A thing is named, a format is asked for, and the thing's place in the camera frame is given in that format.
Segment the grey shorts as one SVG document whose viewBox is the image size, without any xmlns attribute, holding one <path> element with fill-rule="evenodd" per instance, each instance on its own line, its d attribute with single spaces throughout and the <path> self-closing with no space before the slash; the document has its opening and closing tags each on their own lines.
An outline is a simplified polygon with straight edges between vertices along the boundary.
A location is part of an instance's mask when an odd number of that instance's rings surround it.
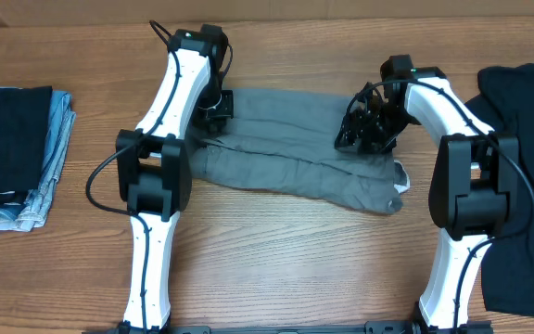
<svg viewBox="0 0 534 334">
<path fill-rule="evenodd" d="M 354 210 L 393 214 L 410 187 L 392 154 L 335 149 L 346 96 L 240 88 L 234 116 L 212 134 L 187 129 L 192 175 L 214 184 L 324 199 Z"/>
</svg>

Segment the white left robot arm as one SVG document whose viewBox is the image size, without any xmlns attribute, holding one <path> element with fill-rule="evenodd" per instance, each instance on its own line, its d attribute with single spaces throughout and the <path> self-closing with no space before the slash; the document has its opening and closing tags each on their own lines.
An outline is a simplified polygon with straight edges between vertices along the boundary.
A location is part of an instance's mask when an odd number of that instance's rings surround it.
<svg viewBox="0 0 534 334">
<path fill-rule="evenodd" d="M 234 116 L 233 94 L 222 88 L 232 52 L 223 29 L 178 30 L 165 42 L 168 64 L 156 97 L 136 128 L 116 140 L 120 196 L 133 230 L 120 333 L 168 332 L 172 241 L 192 188 L 185 134 L 190 122 L 217 132 Z"/>
</svg>

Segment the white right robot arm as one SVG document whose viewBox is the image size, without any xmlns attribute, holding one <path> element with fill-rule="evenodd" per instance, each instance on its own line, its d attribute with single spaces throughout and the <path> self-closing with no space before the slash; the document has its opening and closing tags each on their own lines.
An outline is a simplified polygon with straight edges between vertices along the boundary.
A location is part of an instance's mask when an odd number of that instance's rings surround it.
<svg viewBox="0 0 534 334">
<path fill-rule="evenodd" d="M 416 68 L 391 56 L 379 83 L 367 83 L 347 106 L 335 139 L 339 151 L 389 153 L 410 124 L 423 126 L 438 147 L 428 209 L 439 242 L 426 289 L 411 319 L 370 321 L 367 333 L 491 333 L 472 322 L 468 304 L 492 241 L 513 217 L 518 141 L 478 119 L 437 67 Z"/>
</svg>

